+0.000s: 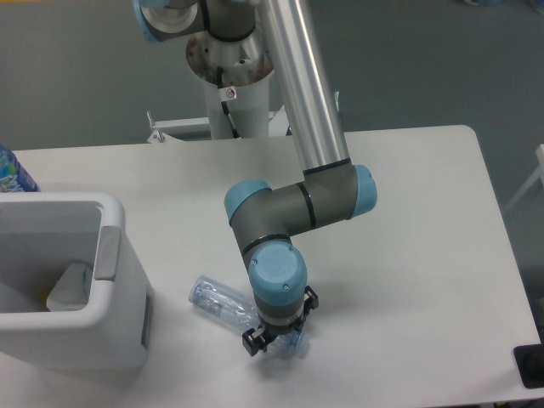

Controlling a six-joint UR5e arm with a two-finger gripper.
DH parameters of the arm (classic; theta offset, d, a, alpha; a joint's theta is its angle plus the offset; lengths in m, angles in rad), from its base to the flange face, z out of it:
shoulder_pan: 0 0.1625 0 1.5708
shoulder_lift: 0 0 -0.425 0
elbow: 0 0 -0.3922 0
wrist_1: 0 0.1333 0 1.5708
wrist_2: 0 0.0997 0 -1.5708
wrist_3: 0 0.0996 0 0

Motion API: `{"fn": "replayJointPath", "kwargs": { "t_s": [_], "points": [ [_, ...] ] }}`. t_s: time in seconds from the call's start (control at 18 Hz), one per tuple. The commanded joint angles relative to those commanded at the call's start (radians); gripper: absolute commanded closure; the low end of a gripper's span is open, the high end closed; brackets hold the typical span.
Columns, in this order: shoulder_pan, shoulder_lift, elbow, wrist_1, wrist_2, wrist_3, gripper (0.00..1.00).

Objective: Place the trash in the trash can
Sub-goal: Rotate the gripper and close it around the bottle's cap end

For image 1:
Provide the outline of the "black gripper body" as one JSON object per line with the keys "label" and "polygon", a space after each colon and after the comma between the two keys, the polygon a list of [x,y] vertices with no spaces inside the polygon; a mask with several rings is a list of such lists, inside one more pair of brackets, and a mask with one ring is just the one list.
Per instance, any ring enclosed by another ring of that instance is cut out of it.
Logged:
{"label": "black gripper body", "polygon": [[287,317],[272,317],[258,313],[260,324],[273,335],[287,335],[291,332],[300,332],[303,327],[303,314],[292,314]]}

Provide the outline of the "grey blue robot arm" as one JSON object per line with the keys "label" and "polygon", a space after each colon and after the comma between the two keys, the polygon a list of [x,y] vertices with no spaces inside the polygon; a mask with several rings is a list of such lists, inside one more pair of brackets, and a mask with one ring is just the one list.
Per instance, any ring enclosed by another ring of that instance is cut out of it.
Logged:
{"label": "grey blue robot arm", "polygon": [[293,238],[368,213],[376,184],[351,160],[307,2],[136,1],[133,10],[147,40],[187,39],[214,139],[268,137],[270,79],[278,82],[301,177],[278,188],[241,181],[224,198],[258,314],[241,341],[256,354],[300,332],[319,304]]}

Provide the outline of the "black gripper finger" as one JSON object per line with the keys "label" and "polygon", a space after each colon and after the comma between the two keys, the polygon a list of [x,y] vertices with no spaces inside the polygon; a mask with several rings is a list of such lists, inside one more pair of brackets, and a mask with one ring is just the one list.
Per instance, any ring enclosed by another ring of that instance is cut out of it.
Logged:
{"label": "black gripper finger", "polygon": [[246,351],[255,356],[259,351],[266,352],[268,345],[276,339],[276,335],[267,326],[259,325],[257,329],[250,328],[243,332],[241,338]]}
{"label": "black gripper finger", "polygon": [[295,319],[295,330],[301,332],[303,330],[305,321],[311,310],[319,307],[319,296],[311,288],[311,286],[305,287],[305,293],[303,296],[303,309],[301,314]]}

